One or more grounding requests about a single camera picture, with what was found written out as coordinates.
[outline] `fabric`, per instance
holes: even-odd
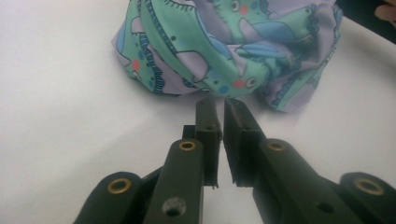
[[[331,0],[131,0],[113,45],[150,91],[258,90],[292,111],[317,88],[341,18]]]

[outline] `white surface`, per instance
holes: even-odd
[[[129,79],[110,40],[127,0],[0,3],[0,223],[72,223],[96,184],[161,166],[193,94],[155,95]],[[311,103],[294,114],[240,99],[269,137],[293,144],[338,182],[362,171],[396,187],[396,47],[344,20],[343,37]],[[223,105],[217,100],[222,119]],[[224,150],[205,189],[204,223],[262,223]]]

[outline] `printed pattern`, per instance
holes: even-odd
[[[304,2],[131,0],[113,45],[150,91],[237,97],[259,89],[270,106],[291,111],[318,86],[342,17],[333,1]]]

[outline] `cloth bag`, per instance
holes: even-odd
[[[150,91],[257,90],[292,111],[317,88],[341,18],[333,0],[131,0],[112,43]]]

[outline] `patterned fabric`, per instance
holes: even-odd
[[[307,103],[339,38],[333,0],[131,0],[113,39],[150,91],[261,91],[275,109]]]

